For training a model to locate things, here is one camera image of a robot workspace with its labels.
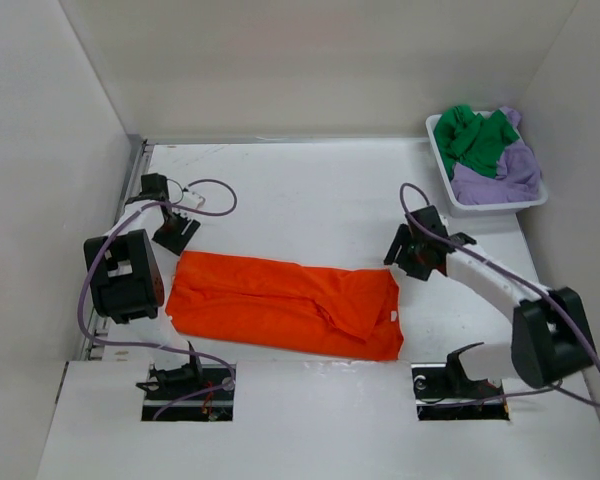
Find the green t-shirt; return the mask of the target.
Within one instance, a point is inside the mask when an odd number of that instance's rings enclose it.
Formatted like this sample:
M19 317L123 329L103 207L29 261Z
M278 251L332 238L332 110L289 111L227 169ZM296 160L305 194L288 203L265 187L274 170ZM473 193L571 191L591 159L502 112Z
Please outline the green t-shirt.
M520 139L502 111L497 110L486 118L467 105L455 106L443 113L433 134L450 180L457 165L495 179L504 150Z

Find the aluminium rail left edge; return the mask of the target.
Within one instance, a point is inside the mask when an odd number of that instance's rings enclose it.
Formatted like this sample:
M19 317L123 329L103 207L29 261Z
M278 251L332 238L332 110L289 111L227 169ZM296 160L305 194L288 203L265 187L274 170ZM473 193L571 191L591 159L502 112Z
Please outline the aluminium rail left edge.
M118 203L114 210L112 225L115 225L124 211L125 202L139 191L140 177L145 173L149 160L145 157L148 141L139 134L128 134L130 153L126 162L126 170L120 190ZM84 361L91 359L91 350L96 336L98 325L101 323L100 316L87 305L89 285L84 279L81 286L77 305L77 324L81 334L78 341L76 360Z

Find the orange t-shirt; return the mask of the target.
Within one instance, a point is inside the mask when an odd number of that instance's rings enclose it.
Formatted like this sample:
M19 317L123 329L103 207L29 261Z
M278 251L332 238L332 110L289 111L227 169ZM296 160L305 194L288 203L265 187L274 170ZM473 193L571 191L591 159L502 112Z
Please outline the orange t-shirt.
M384 269L186 252L166 312L182 334L324 356L395 361L399 287Z

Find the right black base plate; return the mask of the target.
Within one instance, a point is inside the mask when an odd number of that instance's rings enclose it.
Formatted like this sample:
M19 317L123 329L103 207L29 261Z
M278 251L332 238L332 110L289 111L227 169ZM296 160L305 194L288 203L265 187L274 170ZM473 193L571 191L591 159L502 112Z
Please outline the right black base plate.
M413 364L413 390L420 421L508 421L501 385L487 379L470 380L452 373L444 364Z

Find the lavender t-shirt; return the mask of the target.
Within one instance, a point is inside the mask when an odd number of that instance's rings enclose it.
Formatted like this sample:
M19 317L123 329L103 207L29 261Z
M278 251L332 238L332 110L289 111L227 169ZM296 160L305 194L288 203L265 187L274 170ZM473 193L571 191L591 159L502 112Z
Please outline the lavender t-shirt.
M521 114L510 107L502 111L517 131ZM508 146L497 164L497 176L490 179L467 167L457 165L451 181L458 202L480 205L524 202L538 198L541 170L532 150L521 139Z

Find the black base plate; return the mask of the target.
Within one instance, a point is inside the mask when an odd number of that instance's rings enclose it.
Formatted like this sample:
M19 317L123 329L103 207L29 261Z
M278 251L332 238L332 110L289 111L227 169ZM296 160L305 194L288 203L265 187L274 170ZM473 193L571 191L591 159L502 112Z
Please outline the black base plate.
M143 392L144 422L230 422L234 388L230 372L217 365L185 366L166 371L149 370L136 387Z
M470 380L452 373L444 364L413 364L413 390L420 421L508 421L501 385L487 379Z

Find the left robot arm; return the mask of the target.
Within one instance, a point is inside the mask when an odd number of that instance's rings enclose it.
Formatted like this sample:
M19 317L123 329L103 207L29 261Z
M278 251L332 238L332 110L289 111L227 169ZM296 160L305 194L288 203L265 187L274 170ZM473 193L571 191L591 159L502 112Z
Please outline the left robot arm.
M151 346L148 380L137 387L152 400L194 398L203 390L205 377L194 348L177 333L165 310L167 267L200 227L197 220L174 212L166 204L169 200L165 176L141 177L140 193L126 201L110 230L116 238L90 280L97 313L125 327L137 343Z

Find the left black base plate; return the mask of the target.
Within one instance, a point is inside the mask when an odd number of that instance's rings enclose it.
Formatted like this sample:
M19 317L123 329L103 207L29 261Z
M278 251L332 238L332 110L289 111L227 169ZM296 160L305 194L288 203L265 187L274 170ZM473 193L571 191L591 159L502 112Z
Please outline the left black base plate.
M217 365L185 366L166 371L149 370L136 387L143 392L144 422L230 422L234 388L230 372Z

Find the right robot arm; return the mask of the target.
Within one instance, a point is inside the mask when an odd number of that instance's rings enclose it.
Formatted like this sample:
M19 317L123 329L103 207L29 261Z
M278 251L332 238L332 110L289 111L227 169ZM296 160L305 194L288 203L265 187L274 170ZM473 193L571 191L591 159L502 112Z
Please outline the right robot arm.
M564 378L600 365L582 300L573 289L529 281L473 237L449 234L433 205L405 213L384 263L420 281L439 273L481 297L508 322L509 340L477 340L446 355L440 382L455 398L479 399L479 388L505 378L534 390L555 389Z

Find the white plastic bin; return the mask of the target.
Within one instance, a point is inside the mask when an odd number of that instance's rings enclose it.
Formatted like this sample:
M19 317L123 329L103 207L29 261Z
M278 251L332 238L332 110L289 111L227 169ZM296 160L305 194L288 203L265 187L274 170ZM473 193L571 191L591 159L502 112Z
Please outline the white plastic bin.
M517 212L528 208L544 205L548 201L549 192L544 181L540 180L538 198L533 201L505 202L480 205L465 205L458 202L452 190L448 175L446 174L446 171L444 169L437 141L434 138L434 128L438 124L440 118L441 114L430 115L425 120L425 127L429 137L432 155L435 158L438 174L443 185L444 199L450 216L454 218L469 218L516 214Z

